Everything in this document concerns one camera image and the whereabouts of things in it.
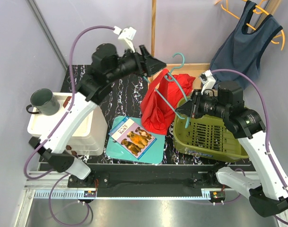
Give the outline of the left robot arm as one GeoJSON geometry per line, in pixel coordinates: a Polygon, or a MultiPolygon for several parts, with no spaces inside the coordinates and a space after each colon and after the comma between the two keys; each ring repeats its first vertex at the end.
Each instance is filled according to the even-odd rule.
{"type": "Polygon", "coordinates": [[[92,54],[92,63],[77,85],[70,105],[54,129],[39,138],[32,137],[29,144],[58,173],[66,172],[78,178],[84,187],[94,183],[91,168],[66,151],[66,145],[83,120],[112,91],[112,83],[130,74],[151,77],[164,69],[166,63],[153,57],[144,45],[140,51],[126,49],[119,56],[113,44],[101,44],[92,54]]]}

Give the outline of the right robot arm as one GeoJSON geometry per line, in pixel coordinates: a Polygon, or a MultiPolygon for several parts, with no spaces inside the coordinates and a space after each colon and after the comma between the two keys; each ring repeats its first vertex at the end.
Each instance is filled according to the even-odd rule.
{"type": "Polygon", "coordinates": [[[243,89],[235,81],[220,82],[217,96],[211,96],[211,92],[211,89],[194,90],[176,111],[195,119],[205,115],[222,119],[245,149],[259,180],[236,173],[227,165],[218,165],[207,175],[208,184],[234,189],[264,218],[284,212],[288,209],[288,177],[266,141],[266,127],[260,115],[245,107],[243,89]]]}

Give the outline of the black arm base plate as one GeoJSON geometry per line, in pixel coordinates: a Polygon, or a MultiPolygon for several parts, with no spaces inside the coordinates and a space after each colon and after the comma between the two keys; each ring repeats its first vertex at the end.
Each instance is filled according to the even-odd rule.
{"type": "Polygon", "coordinates": [[[221,190],[212,165],[90,164],[92,172],[82,181],[68,179],[69,188],[92,189],[98,198],[190,198],[202,196],[201,189],[221,190]]]}

